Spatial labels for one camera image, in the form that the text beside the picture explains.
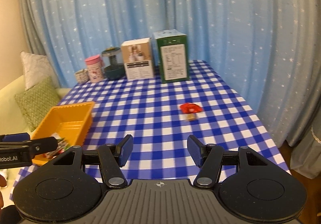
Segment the person's left hand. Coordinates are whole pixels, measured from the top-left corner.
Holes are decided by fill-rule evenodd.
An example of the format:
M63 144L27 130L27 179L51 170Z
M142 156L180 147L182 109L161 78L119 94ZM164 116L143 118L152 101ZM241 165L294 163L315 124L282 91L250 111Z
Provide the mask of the person's left hand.
M7 180L2 175L0 175L0 187L4 188L6 186L7 186ZM0 191L0 207L1 209L4 207L4 200L3 200L3 195L1 191Z

